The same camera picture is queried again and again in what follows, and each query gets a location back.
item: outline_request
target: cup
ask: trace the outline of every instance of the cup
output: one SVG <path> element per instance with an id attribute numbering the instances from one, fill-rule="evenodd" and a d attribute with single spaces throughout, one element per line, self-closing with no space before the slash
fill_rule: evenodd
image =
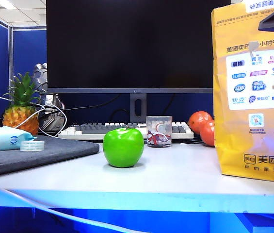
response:
<path id="1" fill-rule="evenodd" d="M 146 117 L 147 145 L 169 147 L 171 145 L 172 116 Z"/>

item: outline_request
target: tape roll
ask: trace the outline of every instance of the tape roll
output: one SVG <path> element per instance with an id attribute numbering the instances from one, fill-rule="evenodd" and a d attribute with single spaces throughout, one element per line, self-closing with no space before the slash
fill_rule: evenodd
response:
<path id="1" fill-rule="evenodd" d="M 20 151 L 37 152 L 44 150 L 44 141 L 23 141 L 20 143 Z"/>

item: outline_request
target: green apple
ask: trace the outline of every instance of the green apple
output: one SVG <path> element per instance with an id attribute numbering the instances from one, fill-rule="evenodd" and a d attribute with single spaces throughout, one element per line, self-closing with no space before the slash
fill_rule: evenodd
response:
<path id="1" fill-rule="evenodd" d="M 104 135 L 102 148 L 110 165 L 130 167 L 140 159 L 144 149 L 144 140 L 137 129 L 119 128 Z"/>

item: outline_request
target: white desk surface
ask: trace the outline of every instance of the white desk surface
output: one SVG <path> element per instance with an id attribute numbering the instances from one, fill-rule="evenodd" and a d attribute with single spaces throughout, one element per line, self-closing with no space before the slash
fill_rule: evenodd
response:
<path id="1" fill-rule="evenodd" d="M 145 145 L 130 168 L 98 154 L 0 176 L 0 187 L 50 207 L 274 213 L 274 182 L 221 175 L 215 148 Z M 0 193 L 0 206 L 29 205 Z"/>

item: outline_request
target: gray figurine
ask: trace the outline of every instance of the gray figurine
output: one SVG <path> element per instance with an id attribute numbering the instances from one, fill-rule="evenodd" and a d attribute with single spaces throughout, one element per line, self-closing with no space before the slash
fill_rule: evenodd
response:
<path id="1" fill-rule="evenodd" d="M 54 104 L 60 109 L 65 109 L 64 103 L 60 100 L 58 94 L 48 92 L 48 65 L 47 63 L 36 64 L 34 66 L 32 81 L 39 91 L 39 104 Z M 48 113 L 54 112 L 56 109 L 46 109 L 39 116 L 42 117 Z M 59 131 L 64 125 L 64 116 L 62 113 L 54 113 L 40 119 L 40 128 L 44 131 Z"/>

